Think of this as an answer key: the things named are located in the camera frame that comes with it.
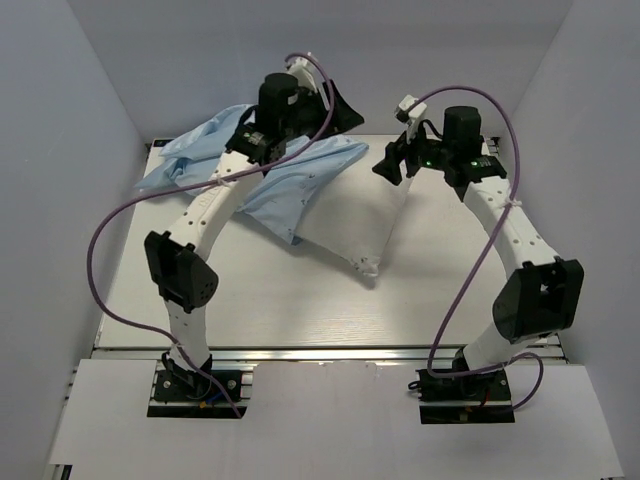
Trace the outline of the white pillow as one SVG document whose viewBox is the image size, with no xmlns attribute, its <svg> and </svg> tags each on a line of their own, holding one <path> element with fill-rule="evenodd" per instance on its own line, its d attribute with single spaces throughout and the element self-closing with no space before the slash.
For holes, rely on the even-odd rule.
<svg viewBox="0 0 640 480">
<path fill-rule="evenodd" d="M 397 186 L 375 174 L 375 160 L 363 157 L 314 194 L 296 228 L 296 237 L 375 278 L 413 180 Z"/>
</svg>

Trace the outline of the light blue pillowcase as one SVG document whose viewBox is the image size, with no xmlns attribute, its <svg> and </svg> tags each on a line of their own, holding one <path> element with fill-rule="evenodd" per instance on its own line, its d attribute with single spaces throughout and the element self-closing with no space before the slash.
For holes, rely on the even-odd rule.
<svg viewBox="0 0 640 480">
<path fill-rule="evenodd" d="M 152 191 L 208 180 L 241 115 L 248 108 L 247 104 L 227 107 L 169 142 L 159 153 L 161 164 L 145 175 L 135 188 Z M 238 211 L 292 244 L 297 226 L 314 195 L 362 159 L 368 150 L 366 143 L 345 135 L 319 140 L 296 158 L 270 170 Z"/>
</svg>

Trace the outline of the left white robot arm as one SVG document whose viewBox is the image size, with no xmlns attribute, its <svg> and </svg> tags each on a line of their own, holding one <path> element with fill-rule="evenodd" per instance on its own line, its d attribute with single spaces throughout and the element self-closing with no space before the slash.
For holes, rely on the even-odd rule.
<svg viewBox="0 0 640 480">
<path fill-rule="evenodd" d="M 267 75 L 257 103 L 238 116 L 219 147 L 211 186 L 197 188 L 194 200 L 166 231 L 146 236 L 151 279 L 169 317 L 172 346 L 163 365 L 188 398 L 202 398 L 217 385 L 211 379 L 205 313 L 219 278 L 207 260 L 223 227 L 264 179 L 265 167 L 286 156 L 289 142 L 300 139 L 311 148 L 363 121 L 333 80 L 317 84 L 302 73 Z"/>
</svg>

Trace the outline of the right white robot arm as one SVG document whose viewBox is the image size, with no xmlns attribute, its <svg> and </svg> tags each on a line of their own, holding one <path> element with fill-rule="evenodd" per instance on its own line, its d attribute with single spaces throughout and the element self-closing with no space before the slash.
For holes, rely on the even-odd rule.
<svg viewBox="0 0 640 480">
<path fill-rule="evenodd" d="M 400 102 L 395 116 L 405 131 L 386 146 L 372 170 L 395 186 L 421 169 L 442 172 L 503 264 L 506 283 L 492 304 L 491 324 L 452 365 L 453 390 L 472 399 L 486 389 L 487 374 L 508 365 L 527 342 L 573 324 L 584 270 L 579 261 L 562 258 L 512 198 L 515 183 L 499 159 L 485 152 L 476 108 L 447 108 L 443 131 L 433 138 L 425 132 L 426 113 L 426 104 L 412 96 Z"/>
</svg>

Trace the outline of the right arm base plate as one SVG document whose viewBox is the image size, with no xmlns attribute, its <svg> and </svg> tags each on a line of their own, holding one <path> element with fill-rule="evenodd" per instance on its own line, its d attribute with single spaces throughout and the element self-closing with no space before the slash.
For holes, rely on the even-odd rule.
<svg viewBox="0 0 640 480">
<path fill-rule="evenodd" d="M 407 385 L 419 401 L 424 425 L 511 424 L 515 422 L 511 390 L 503 370 L 460 378 L 435 378 L 416 371 Z"/>
</svg>

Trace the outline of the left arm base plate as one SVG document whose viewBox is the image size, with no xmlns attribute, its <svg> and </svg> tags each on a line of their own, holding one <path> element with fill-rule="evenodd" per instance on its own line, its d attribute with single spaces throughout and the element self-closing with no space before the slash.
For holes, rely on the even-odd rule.
<svg viewBox="0 0 640 480">
<path fill-rule="evenodd" d="M 159 369 L 153 380 L 147 417 L 239 420 L 248 408 L 253 374 L 242 370 L 214 369 L 213 376 L 226 388 L 240 416 L 236 415 L 217 386 L 205 383 L 203 393 L 188 393 L 166 369 Z"/>
</svg>

